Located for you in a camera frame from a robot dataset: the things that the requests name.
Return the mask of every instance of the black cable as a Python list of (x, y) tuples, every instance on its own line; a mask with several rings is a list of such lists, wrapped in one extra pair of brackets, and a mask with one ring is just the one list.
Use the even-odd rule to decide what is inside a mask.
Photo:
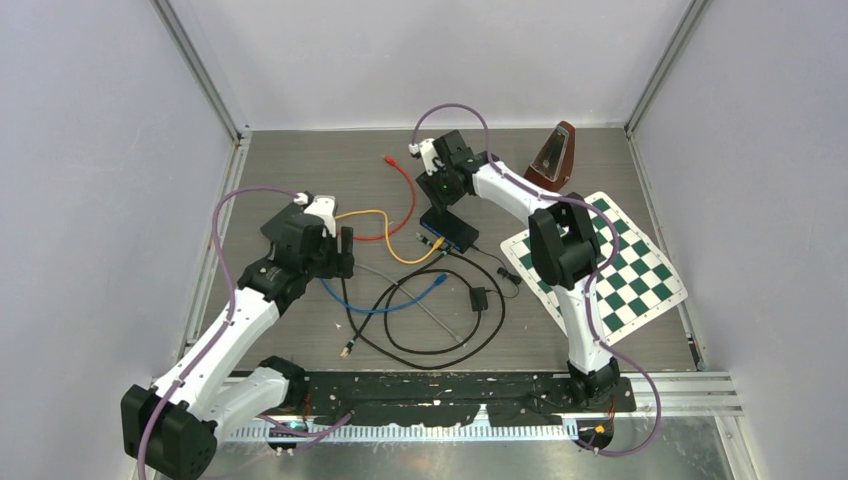
[(513, 299), (513, 298), (517, 297), (519, 293), (521, 293), (521, 287), (519, 286), (521, 284), (521, 277), (510, 272), (509, 267), (506, 266), (506, 263), (504, 263), (504, 261), (501, 260), (500, 257), (497, 257), (495, 255), (492, 255), (489, 252), (481, 250), (480, 247), (478, 247), (477, 245), (471, 245), (471, 248), (478, 251), (479, 253), (482, 253), (483, 255), (486, 255), (487, 257), (494, 258), (495, 260), (497, 260), (501, 264), (502, 268), (498, 269), (498, 275), (500, 275), (501, 278), (508, 279), (510, 283), (515, 285), (515, 293), (512, 296), (508, 296), (506, 298)]
[(268, 253), (266, 253), (265, 256), (262, 257), (262, 258), (265, 259), (265, 260), (268, 260), (269, 258), (271, 258), (271, 255), (273, 255), (273, 254), (274, 254), (274, 242), (271, 242), (271, 247), (268, 249)]
[[(493, 331), (493, 332), (492, 332), (492, 333), (491, 333), (491, 334), (490, 334), (490, 335), (489, 335), (489, 336), (488, 336), (485, 340), (483, 340), (483, 342), (482, 342), (479, 346), (477, 346), (477, 348), (475, 348), (474, 350), (472, 350), (472, 351), (471, 351), (471, 352), (469, 352), (468, 354), (463, 355), (463, 356), (462, 356), (462, 357), (460, 357), (460, 358), (457, 358), (456, 360), (451, 360), (450, 362), (443, 363), (443, 364), (441, 364), (441, 365), (432, 365), (432, 366), (419, 365), (419, 364), (416, 364), (416, 363), (410, 362), (409, 360), (406, 360), (406, 359), (404, 359), (404, 358), (401, 358), (400, 356), (395, 355), (395, 354), (394, 354), (394, 353), (392, 353), (392, 352), (387, 351), (386, 349), (384, 349), (384, 348), (382, 348), (382, 347), (378, 346), (377, 344), (375, 344), (374, 342), (372, 342), (371, 340), (369, 340), (367, 337), (365, 337), (365, 336), (362, 334), (363, 330), (364, 330), (364, 329), (365, 329), (365, 327), (368, 325), (368, 322), (371, 320), (371, 317), (372, 317), (373, 315), (369, 314), (369, 315), (365, 318), (365, 320), (362, 322), (362, 325), (360, 325), (359, 327), (357, 327), (357, 326), (356, 326), (356, 324), (353, 322), (353, 316), (351, 315), (350, 310), (345, 309), (345, 311), (346, 311), (346, 313), (347, 313), (347, 319), (348, 319), (348, 322), (350, 323), (350, 326), (351, 326), (351, 328), (352, 328), (352, 329), (353, 329), (353, 331), (354, 331), (354, 337), (351, 339), (351, 341), (350, 341), (350, 342), (348, 342), (348, 346), (347, 346), (345, 349), (349, 351), (349, 348), (351, 348), (351, 347), (353, 346), (353, 343), (354, 343), (355, 341), (357, 341), (357, 340), (361, 339), (363, 342), (365, 342), (366, 344), (370, 345), (372, 348), (374, 348), (374, 349), (375, 349), (375, 350), (377, 350), (378, 352), (382, 353), (383, 355), (385, 355), (385, 356), (387, 356), (387, 357), (389, 357), (389, 358), (391, 358), (391, 359), (393, 359), (393, 360), (395, 360), (395, 361), (397, 361), (397, 362), (400, 362), (400, 363), (402, 363), (402, 364), (406, 365), (407, 367), (414, 368), (414, 369), (417, 369), (417, 370), (441, 370), (441, 369), (443, 369), (443, 368), (448, 368), (448, 367), (451, 367), (451, 366), (456, 365), (456, 364), (458, 364), (458, 363), (464, 362), (465, 360), (468, 360), (469, 358), (471, 358), (471, 357), (473, 357), (474, 355), (476, 355), (476, 354), (477, 354), (480, 350), (482, 350), (483, 348), (485, 348), (485, 347), (486, 347), (489, 343), (491, 343), (491, 341), (495, 338), (495, 336), (497, 336), (498, 332), (500, 332), (501, 328), (503, 327), (504, 321), (506, 320), (506, 300), (504, 299), (504, 295), (503, 295), (503, 292), (501, 291), (501, 287), (500, 287), (500, 285), (498, 285), (498, 282), (494, 279), (494, 277), (492, 277), (492, 276), (489, 274), (489, 272), (487, 272), (487, 271), (486, 271), (483, 267), (481, 267), (480, 265), (478, 265), (478, 264), (477, 264), (477, 263), (475, 263), (474, 261), (469, 260), (469, 259), (467, 259), (467, 258), (465, 258), (465, 257), (460, 256), (460, 255), (457, 255), (457, 254), (455, 254), (455, 253), (453, 253), (453, 252), (450, 252), (450, 251), (446, 252), (446, 255), (450, 255), (450, 256), (452, 256), (452, 257), (454, 257), (454, 258), (457, 258), (457, 259), (459, 259), (459, 260), (462, 260), (463, 262), (468, 263), (469, 265), (473, 266), (473, 267), (474, 267), (474, 268), (476, 268), (477, 270), (480, 270), (480, 271), (483, 273), (483, 275), (485, 275), (485, 276), (486, 276), (486, 278), (488, 278), (488, 279), (489, 279), (489, 281), (490, 281), (490, 282), (492, 282), (492, 285), (494, 285), (494, 286), (495, 286), (495, 289), (497, 290), (497, 293), (498, 293), (498, 297), (499, 297), (499, 298), (500, 298), (500, 300), (501, 300), (501, 318), (500, 318), (500, 320), (498, 321), (497, 326), (495, 326), (494, 331)], [(376, 301), (376, 302), (374, 302), (374, 307), (372, 307), (372, 309), (377, 308), (377, 307), (380, 305), (380, 303), (383, 301), (383, 298), (385, 298), (387, 295), (389, 295), (390, 293), (392, 293), (392, 294), (393, 294), (393, 293), (394, 293), (394, 292), (398, 289), (398, 285), (400, 285), (400, 284), (402, 284), (402, 283), (404, 283), (404, 282), (408, 281), (410, 278), (413, 278), (413, 277), (415, 277), (415, 276), (417, 276), (417, 275), (422, 275), (422, 274), (424, 274), (423, 272), (424, 272), (425, 270), (428, 270), (431, 266), (433, 266), (433, 264), (435, 264), (436, 262), (438, 262), (439, 260), (441, 260), (441, 259), (442, 259), (442, 257), (444, 257), (444, 256), (445, 256), (445, 254), (443, 254), (443, 255), (439, 255), (438, 257), (436, 257), (436, 259), (435, 259), (435, 260), (431, 261), (431, 262), (430, 262), (430, 263), (428, 263), (427, 265), (424, 265), (423, 267), (421, 267), (421, 268), (419, 268), (419, 269), (415, 270), (414, 272), (410, 273), (409, 275), (407, 275), (407, 276), (405, 276), (405, 277), (401, 278), (400, 280), (398, 280), (397, 285), (392, 285), (392, 286), (390, 286), (389, 288), (387, 288), (387, 289), (386, 289), (386, 290), (382, 293), (382, 295), (380, 295), (380, 298), (378, 298), (378, 299), (377, 299), (377, 301)], [(342, 294), (344, 295), (345, 301), (347, 302), (347, 301), (348, 301), (348, 298), (347, 298), (347, 286), (346, 286), (346, 284), (345, 284), (345, 281), (344, 281), (344, 280), (342, 280)], [(463, 342), (462, 342), (462, 344), (464, 344), (464, 343), (466, 343), (468, 340), (470, 340), (470, 338), (473, 336), (473, 334), (474, 334), (474, 333), (476, 333), (476, 331), (477, 331), (477, 328), (475, 327), (475, 329), (474, 329), (474, 331), (472, 332), (472, 334), (470, 334), (470, 335), (469, 335), (466, 339), (464, 339), (464, 340), (463, 340)]]
[(500, 257), (497, 257), (497, 256), (495, 256), (495, 255), (492, 255), (492, 254), (491, 254), (491, 253), (489, 253), (489, 252), (485, 252), (485, 251), (481, 250), (481, 249), (480, 249), (480, 247), (478, 247), (477, 245), (471, 245), (471, 248), (473, 248), (474, 250), (477, 250), (478, 252), (482, 253), (483, 255), (485, 255), (485, 256), (487, 256), (487, 257), (492, 257), (492, 258), (494, 258), (495, 260), (497, 260), (498, 262), (500, 262), (500, 264), (501, 264), (501, 265), (503, 265), (504, 270), (509, 270), (509, 268), (507, 268), (507, 266), (506, 266), (506, 263), (504, 263), (504, 261), (503, 261), (503, 260), (501, 260), (501, 259), (500, 259)]
[[(454, 272), (453, 270), (448, 270), (448, 269), (444, 269), (444, 268), (431, 268), (429, 270), (422, 270), (422, 271), (418, 272), (416, 274), (416, 276), (417, 275), (424, 275), (425, 273), (448, 273), (448, 274), (453, 275), (454, 277), (458, 278), (459, 281), (464, 283), (465, 286), (468, 287), (468, 290), (471, 290), (471, 288), (472, 288), (471, 284), (468, 283), (468, 281), (465, 278), (463, 278), (462, 275)], [(396, 287), (400, 287), (401, 285), (403, 285), (404, 282), (405, 282), (405, 280), (399, 280), (397, 282)], [(391, 291), (389, 292), (389, 296), (386, 297), (386, 308), (388, 308), (388, 305), (391, 304), (392, 297), (394, 297), (395, 292), (397, 292), (399, 290), (399, 288), (394, 288), (394, 289), (390, 289), (390, 290)], [(471, 333), (469, 333), (467, 337), (462, 339), (462, 341), (457, 343), (456, 345), (454, 345), (452, 347), (448, 347), (448, 348), (442, 348), (442, 349), (439, 349), (439, 350), (414, 350), (414, 349), (411, 349), (411, 348), (403, 347), (400, 344), (398, 344), (395, 341), (394, 337), (392, 337), (391, 332), (389, 332), (389, 312), (383, 312), (383, 328), (386, 330), (386, 338), (389, 339), (389, 342), (395, 348), (397, 348), (398, 350), (400, 350), (402, 352), (412, 353), (412, 354), (415, 354), (415, 355), (440, 355), (442, 353), (452, 352), (452, 351), (456, 350), (457, 348), (461, 348), (466, 343), (471, 341), (471, 339), (474, 337), (474, 334), (476, 334), (477, 330), (480, 328), (480, 321), (482, 320), (482, 318), (483, 318), (483, 312), (478, 311), (477, 312), (477, 321), (474, 322), (474, 328), (471, 330)]]
[[(400, 280), (398, 280), (398, 283), (400, 283), (401, 281), (406, 281), (406, 280), (408, 280), (408, 279), (410, 278), (410, 275), (415, 275), (415, 274), (417, 274), (418, 272), (420, 272), (420, 271), (422, 271), (422, 270), (426, 270), (426, 269), (428, 269), (428, 268), (432, 267), (433, 265), (435, 265), (435, 264), (436, 264), (436, 262), (438, 262), (438, 261), (439, 261), (439, 260), (441, 260), (442, 258), (444, 258), (444, 255), (439, 255), (439, 256), (437, 256), (436, 258), (434, 258), (433, 260), (431, 260), (431, 261), (430, 261), (430, 263), (428, 263), (428, 264), (424, 265), (423, 267), (418, 267), (418, 269), (414, 270), (412, 273), (410, 273), (410, 274), (409, 274), (409, 275), (407, 275), (406, 277), (403, 277), (403, 278), (401, 278)], [(387, 288), (387, 289), (386, 289), (386, 290), (382, 293), (382, 295), (380, 295), (380, 298), (378, 298), (378, 299), (377, 299), (377, 301), (376, 301), (376, 302), (374, 302), (374, 306), (373, 306), (373, 307), (371, 307), (371, 310), (374, 310), (374, 309), (376, 309), (377, 307), (379, 307), (379, 306), (380, 306), (380, 302), (382, 302), (382, 301), (383, 301), (383, 298), (385, 298), (385, 297), (386, 297), (386, 295), (388, 295), (388, 294), (389, 294), (389, 291), (391, 290), (392, 286), (390, 286), (389, 288)], [(345, 282), (345, 280), (344, 280), (344, 279), (342, 279), (342, 297), (344, 298), (345, 303), (350, 304), (350, 301), (348, 300), (348, 297), (347, 297), (347, 285), (346, 285), (346, 282)], [(360, 337), (362, 337), (362, 331), (363, 331), (363, 330), (365, 330), (365, 327), (368, 325), (368, 322), (370, 322), (370, 321), (371, 321), (371, 317), (372, 317), (372, 316), (374, 316), (374, 314), (373, 314), (373, 313), (369, 313), (369, 314), (365, 317), (365, 320), (363, 320), (363, 321), (362, 321), (362, 325), (360, 325), (360, 326), (359, 326), (359, 328), (357, 328), (357, 327), (356, 327), (356, 324), (354, 324), (354, 323), (353, 323), (353, 316), (351, 316), (351, 314), (350, 314), (350, 309), (348, 309), (347, 307), (345, 307), (345, 310), (347, 311), (347, 319), (348, 319), (348, 323), (350, 323), (351, 328), (353, 328), (353, 337), (351, 337), (350, 342), (348, 342), (349, 344), (352, 344), (352, 343), (356, 342), (357, 340), (359, 340), (359, 338), (360, 338)], [(371, 344), (371, 343), (370, 343), (367, 339), (365, 340), (365, 343), (367, 343), (367, 344), (371, 345), (371, 346), (372, 346), (372, 347), (374, 347), (374, 348), (377, 348), (375, 345)]]

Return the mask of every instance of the gray floor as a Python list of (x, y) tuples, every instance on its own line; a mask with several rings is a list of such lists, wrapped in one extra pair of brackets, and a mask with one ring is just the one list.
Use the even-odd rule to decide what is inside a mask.
[[(437, 136), (443, 132), (424, 132)], [(492, 151), (516, 172), (523, 173), (544, 143), (547, 130), (496, 130), (492, 132)], [(482, 132), (464, 131), (463, 136), (475, 151), (483, 150)], [(639, 227), (655, 237), (645, 199), (636, 176), (633, 160), (620, 129), (584, 129), (576, 135), (577, 151), (572, 180), (564, 191), (589, 195), (604, 191), (621, 206)], [(409, 132), (259, 132), (253, 136), (241, 186), (274, 185), (290, 189), (335, 195), (339, 211), (365, 208), (386, 210), (394, 221), (400, 221), (409, 207), (409, 187), (402, 176), (381, 159), (391, 155), (413, 178), (421, 171), (419, 162), (406, 153)], [(287, 197), (270, 193), (242, 195), (236, 200), (225, 241), (225, 255), (234, 275), (268, 250), (259, 227), (279, 211)], [(429, 208), (426, 197), (419, 195), (416, 215), (408, 226), (392, 237), (395, 250), (406, 258), (418, 258), (426, 252), (414, 238), (421, 230), (417, 218)], [(480, 230), (477, 245), (503, 258), (500, 242), (522, 230), (521, 223), (490, 202), (467, 197), (451, 208), (459, 217)], [(378, 216), (358, 217), (345, 222), (360, 235), (381, 232)], [(414, 267), (392, 259), (382, 242), (356, 242), (356, 261), (378, 268), (394, 278)], [(469, 257), (494, 272), (498, 264), (476, 252)], [(468, 273), (472, 283), (487, 286), (487, 280), (463, 262), (445, 259), (442, 266)], [(410, 288), (420, 292), (432, 278), (411, 281)], [(331, 282), (340, 291), (338, 281)], [(370, 307), (388, 286), (375, 275), (357, 271), (349, 282), (351, 303)], [(467, 334), (473, 322), (466, 290), (456, 280), (448, 280), (427, 297), (426, 303), (448, 325)], [(504, 291), (511, 285), (502, 284)], [(208, 325), (226, 302), (226, 291), (220, 273), (215, 279), (204, 325)], [(359, 323), (363, 316), (355, 315)], [(485, 312), (483, 324), (470, 348), (479, 344), (499, 318), (497, 306)], [(448, 334), (417, 307), (390, 314), (392, 334), (411, 348), (444, 348), (452, 345)], [(344, 310), (316, 281), (285, 316), (266, 332), (244, 356), (239, 368), (254, 368), (269, 355), (292, 359), (306, 369), (406, 369), (364, 343), (353, 354), (340, 358), (339, 352), (351, 335)], [(380, 345), (387, 345), (382, 318), (372, 320), (366, 335)], [(685, 334), (677, 310), (662, 315), (617, 346), (653, 371), (692, 370)], [(437, 364), (461, 356), (443, 355), (437, 359), (417, 357), (422, 364)], [(528, 290), (507, 300), (506, 324), (498, 336), (475, 357), (453, 367), (455, 370), (563, 370), (568, 347), (566, 338), (539, 300)]]

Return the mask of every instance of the red cable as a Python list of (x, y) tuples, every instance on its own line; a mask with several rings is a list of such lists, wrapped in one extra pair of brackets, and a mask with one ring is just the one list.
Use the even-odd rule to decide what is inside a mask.
[[(409, 206), (409, 211), (406, 212), (406, 217), (404, 217), (403, 221), (400, 222), (400, 224), (398, 226), (396, 226), (395, 228), (393, 228), (392, 230), (389, 231), (389, 236), (391, 236), (391, 235), (394, 235), (395, 232), (397, 232), (398, 230), (403, 228), (403, 226), (406, 225), (406, 222), (409, 221), (410, 217), (412, 217), (412, 212), (415, 210), (415, 184), (412, 183), (412, 178), (409, 176), (408, 173), (406, 173), (406, 170), (404, 170), (403, 167), (398, 165), (398, 163), (395, 161), (395, 159), (393, 159), (392, 157), (390, 157), (388, 155), (384, 155), (383, 160), (385, 160), (386, 163), (388, 163), (389, 165), (395, 167), (397, 169), (397, 171), (400, 172), (401, 175), (403, 175), (403, 178), (406, 179), (406, 183), (409, 184), (409, 191), (410, 191), (410, 193), (412, 193), (412, 205)], [(375, 240), (382, 240), (384, 238), (386, 238), (385, 235), (378, 235), (378, 236), (374, 236), (374, 237), (360, 237), (360, 236), (354, 236), (353, 237), (354, 240), (359, 240), (361, 242), (373, 242)]]

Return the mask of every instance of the wooden metronome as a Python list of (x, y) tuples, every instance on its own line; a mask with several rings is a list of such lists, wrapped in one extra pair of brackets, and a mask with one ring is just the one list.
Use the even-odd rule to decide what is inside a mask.
[(524, 178), (545, 190), (559, 191), (571, 178), (574, 168), (574, 133), (570, 123), (559, 122), (527, 167)]

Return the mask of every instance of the gray wall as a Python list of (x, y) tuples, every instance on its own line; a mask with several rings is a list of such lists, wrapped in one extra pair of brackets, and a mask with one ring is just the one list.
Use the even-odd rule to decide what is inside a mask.
[(771, 478), (844, 478), (848, 3), (713, 2), (637, 131)]
[(254, 130), (623, 125), (689, 3), (172, 1)]
[(144, 0), (0, 6), (0, 478), (127, 478), (229, 138)]

